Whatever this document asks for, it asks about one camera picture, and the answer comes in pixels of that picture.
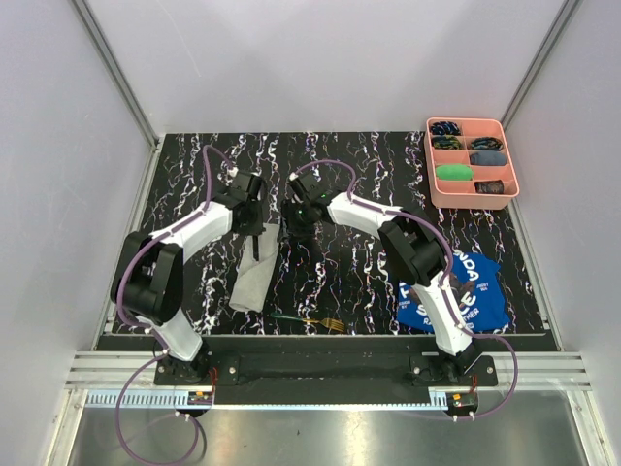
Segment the dark brown rolled sock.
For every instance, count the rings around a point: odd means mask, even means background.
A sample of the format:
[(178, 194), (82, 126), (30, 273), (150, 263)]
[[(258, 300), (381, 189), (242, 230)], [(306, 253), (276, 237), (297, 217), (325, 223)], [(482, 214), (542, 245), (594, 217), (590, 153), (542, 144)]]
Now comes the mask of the dark brown rolled sock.
[(477, 194), (503, 195), (505, 193), (505, 185), (501, 180), (475, 182), (474, 187)]

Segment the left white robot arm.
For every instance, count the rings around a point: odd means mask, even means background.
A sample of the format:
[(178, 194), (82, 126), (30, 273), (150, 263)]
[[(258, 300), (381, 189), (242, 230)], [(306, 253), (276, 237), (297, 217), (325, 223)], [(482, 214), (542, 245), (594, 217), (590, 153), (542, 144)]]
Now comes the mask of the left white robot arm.
[(266, 182), (247, 171), (230, 174), (229, 184), (182, 219), (152, 233), (130, 233), (114, 273), (111, 300), (117, 314), (154, 335), (163, 352), (158, 367), (181, 383), (201, 383), (212, 374), (209, 346), (181, 309), (185, 262), (230, 232), (250, 239), (251, 259), (263, 257)]

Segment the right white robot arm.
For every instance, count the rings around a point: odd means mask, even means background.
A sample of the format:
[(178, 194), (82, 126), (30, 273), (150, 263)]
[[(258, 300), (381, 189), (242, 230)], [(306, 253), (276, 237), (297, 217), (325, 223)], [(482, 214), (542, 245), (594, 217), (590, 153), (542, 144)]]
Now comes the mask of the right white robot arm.
[(378, 238), (389, 271), (413, 287), (433, 327), (439, 359), (432, 380), (458, 385), (471, 378), (481, 350), (450, 287), (452, 253), (427, 217), (332, 189), (312, 173), (292, 174), (288, 185), (293, 197), (283, 202), (282, 214), (290, 235), (309, 235), (324, 222)]

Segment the gold fork green handle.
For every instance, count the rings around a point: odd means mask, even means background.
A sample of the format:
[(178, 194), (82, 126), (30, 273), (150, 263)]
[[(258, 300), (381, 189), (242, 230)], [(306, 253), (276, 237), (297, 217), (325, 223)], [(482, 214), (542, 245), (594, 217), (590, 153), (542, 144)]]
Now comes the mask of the gold fork green handle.
[(343, 322), (336, 320), (334, 318), (323, 318), (323, 319), (312, 319), (312, 318), (303, 318), (299, 316), (290, 316), (282, 313), (271, 313), (271, 317), (274, 319), (280, 320), (289, 320), (302, 322), (304, 324), (319, 324), (328, 330), (336, 331), (339, 333), (345, 332), (345, 325)]

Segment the blue patterned sock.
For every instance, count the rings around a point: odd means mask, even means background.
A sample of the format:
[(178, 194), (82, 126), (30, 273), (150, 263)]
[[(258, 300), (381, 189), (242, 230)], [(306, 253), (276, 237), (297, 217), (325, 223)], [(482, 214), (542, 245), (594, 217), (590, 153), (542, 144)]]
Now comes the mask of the blue patterned sock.
[(461, 150), (462, 143), (457, 136), (437, 135), (431, 139), (432, 146), (436, 150)]
[(462, 135), (462, 131), (460, 129), (459, 124), (455, 121), (450, 121), (450, 120), (440, 120), (440, 121), (433, 122), (429, 127), (429, 131), (433, 135), (437, 135), (437, 136), (461, 136)]
[(504, 143), (496, 137), (478, 137), (471, 140), (471, 150), (494, 150), (500, 151), (504, 148)]

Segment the grey cloth napkin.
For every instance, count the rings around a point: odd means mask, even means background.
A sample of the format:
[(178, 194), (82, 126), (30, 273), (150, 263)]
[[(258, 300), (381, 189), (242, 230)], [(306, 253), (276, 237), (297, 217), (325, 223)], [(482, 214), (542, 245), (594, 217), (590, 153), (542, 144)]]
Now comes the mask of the grey cloth napkin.
[(244, 241), (238, 274), (231, 292), (229, 306), (238, 312), (261, 312), (267, 297), (278, 258), (280, 227), (265, 223), (258, 237), (258, 256), (254, 258), (253, 237)]

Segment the blue printed t-shirt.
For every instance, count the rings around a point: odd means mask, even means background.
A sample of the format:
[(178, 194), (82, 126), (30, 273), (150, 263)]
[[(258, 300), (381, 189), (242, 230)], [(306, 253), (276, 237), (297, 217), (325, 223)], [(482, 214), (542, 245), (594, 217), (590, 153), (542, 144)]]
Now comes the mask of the blue printed t-shirt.
[[(449, 276), (459, 312), (473, 332), (501, 331), (508, 327), (506, 299), (498, 277), (500, 265), (475, 252), (453, 252)], [(400, 324), (433, 333), (431, 320), (412, 286), (400, 283), (397, 321)]]

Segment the black marbled table mat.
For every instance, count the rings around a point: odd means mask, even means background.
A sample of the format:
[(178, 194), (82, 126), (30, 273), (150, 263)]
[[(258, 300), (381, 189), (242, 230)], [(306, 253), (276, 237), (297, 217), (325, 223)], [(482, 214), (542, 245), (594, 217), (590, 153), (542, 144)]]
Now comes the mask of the black marbled table mat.
[[(506, 299), (507, 334), (536, 338), (549, 331), (508, 210), (435, 208), (430, 200), (424, 135), (411, 132), (178, 133), (163, 138), (139, 227), (160, 229), (205, 199), (205, 176), (227, 180), (228, 162), (267, 182), (268, 220), (280, 219), (287, 176), (310, 164), (333, 185), (381, 204), (423, 208), (449, 243), (496, 262)], [(317, 334), (294, 316), (333, 317), (353, 335), (406, 335), (397, 320), (398, 286), (378, 240), (345, 227), (322, 225), (305, 243), (284, 243), (265, 306), (239, 312), (229, 300), (244, 240), (229, 234), (194, 255), (184, 269), (182, 308), (205, 335)]]

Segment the pink divided organizer tray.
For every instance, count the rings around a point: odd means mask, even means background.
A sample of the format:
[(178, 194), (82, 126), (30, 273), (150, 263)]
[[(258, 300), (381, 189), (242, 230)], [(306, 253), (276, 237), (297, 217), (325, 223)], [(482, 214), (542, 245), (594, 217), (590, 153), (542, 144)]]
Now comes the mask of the pink divided organizer tray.
[(424, 144), (434, 206), (501, 210), (520, 193), (499, 121), (430, 117), (426, 121)]

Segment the pink-handled table knife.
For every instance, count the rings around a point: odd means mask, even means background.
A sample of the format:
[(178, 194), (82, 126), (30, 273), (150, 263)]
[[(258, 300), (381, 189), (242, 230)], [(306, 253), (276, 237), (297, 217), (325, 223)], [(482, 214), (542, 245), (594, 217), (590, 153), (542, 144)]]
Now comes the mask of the pink-handled table knife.
[(251, 241), (252, 241), (252, 256), (253, 256), (253, 260), (256, 262), (260, 261), (260, 236), (259, 235), (252, 235), (251, 236)]

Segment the blue patterned sock top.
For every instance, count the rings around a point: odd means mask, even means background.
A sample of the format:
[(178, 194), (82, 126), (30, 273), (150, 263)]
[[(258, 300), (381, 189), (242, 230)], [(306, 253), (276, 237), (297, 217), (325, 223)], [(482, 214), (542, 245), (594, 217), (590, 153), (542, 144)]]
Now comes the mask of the blue patterned sock top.
[(429, 131), (433, 135), (437, 135), (437, 136), (461, 136), (462, 135), (462, 131), (460, 129), (459, 124), (455, 121), (450, 121), (450, 120), (440, 120), (440, 121), (433, 122), (429, 127)]

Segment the blue patterned sock middle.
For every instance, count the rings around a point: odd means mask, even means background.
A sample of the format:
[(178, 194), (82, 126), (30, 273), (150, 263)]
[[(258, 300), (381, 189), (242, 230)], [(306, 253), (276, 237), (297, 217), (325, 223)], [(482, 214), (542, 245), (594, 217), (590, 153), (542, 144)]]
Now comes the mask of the blue patterned sock middle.
[(461, 150), (462, 143), (457, 136), (437, 135), (431, 139), (432, 146), (436, 150)]

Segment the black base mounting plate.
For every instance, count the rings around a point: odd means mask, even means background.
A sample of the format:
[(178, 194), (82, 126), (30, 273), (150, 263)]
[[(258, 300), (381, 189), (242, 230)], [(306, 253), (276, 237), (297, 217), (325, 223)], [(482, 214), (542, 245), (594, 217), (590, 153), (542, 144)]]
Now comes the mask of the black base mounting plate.
[(431, 388), (496, 388), (494, 360), (461, 374), (430, 336), (216, 336), (197, 361), (157, 364), (157, 385), (214, 382), (220, 405), (413, 404)]

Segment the dark blue rolled sock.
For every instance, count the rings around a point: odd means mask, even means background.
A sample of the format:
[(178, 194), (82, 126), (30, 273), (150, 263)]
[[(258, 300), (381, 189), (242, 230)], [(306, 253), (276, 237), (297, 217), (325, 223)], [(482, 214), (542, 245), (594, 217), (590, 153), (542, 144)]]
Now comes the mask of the dark blue rolled sock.
[(480, 150), (469, 154), (470, 163), (473, 166), (505, 166), (507, 156), (501, 151)]

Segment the aluminium frame rail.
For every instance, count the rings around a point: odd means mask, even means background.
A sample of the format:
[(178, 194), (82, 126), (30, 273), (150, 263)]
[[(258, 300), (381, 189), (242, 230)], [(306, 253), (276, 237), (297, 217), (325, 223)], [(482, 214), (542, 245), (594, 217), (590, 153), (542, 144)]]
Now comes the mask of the aluminium frame rail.
[(95, 48), (100, 60), (108, 72), (115, 89), (123, 101), (126, 109), (136, 123), (140, 133), (150, 148), (155, 148), (159, 141), (147, 114), (143, 110), (130, 82), (123, 72), (104, 30), (94, 14), (90, 4), (85, 0), (69, 0), (91, 44)]

